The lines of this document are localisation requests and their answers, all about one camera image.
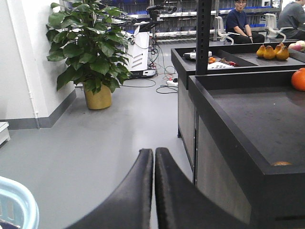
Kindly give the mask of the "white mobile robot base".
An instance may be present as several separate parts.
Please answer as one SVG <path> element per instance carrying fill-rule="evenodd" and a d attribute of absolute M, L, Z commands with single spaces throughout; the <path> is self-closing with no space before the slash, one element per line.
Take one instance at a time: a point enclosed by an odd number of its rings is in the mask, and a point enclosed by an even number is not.
<path fill-rule="evenodd" d="M 133 34 L 126 33 L 128 37 L 127 69 L 131 72 L 130 79 L 151 78 L 157 71 L 148 66 L 149 32 L 160 24 L 160 14 L 172 14 L 177 11 L 175 6 L 154 5 L 146 8 L 150 15 L 150 21 L 136 23 L 137 28 Z"/>

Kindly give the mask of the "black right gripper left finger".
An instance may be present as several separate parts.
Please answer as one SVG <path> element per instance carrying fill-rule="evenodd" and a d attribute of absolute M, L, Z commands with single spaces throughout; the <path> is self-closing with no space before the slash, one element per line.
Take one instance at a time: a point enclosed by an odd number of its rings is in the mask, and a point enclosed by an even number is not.
<path fill-rule="evenodd" d="M 141 149 L 119 186 L 69 229 L 149 229 L 153 187 L 153 151 Z"/>

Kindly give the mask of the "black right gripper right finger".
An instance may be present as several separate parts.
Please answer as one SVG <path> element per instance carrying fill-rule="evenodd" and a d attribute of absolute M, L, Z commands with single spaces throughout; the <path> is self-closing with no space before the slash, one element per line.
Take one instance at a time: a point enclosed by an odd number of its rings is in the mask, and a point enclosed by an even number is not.
<path fill-rule="evenodd" d="M 155 199 L 160 229 L 244 229 L 186 177 L 169 150 L 155 150 Z"/>

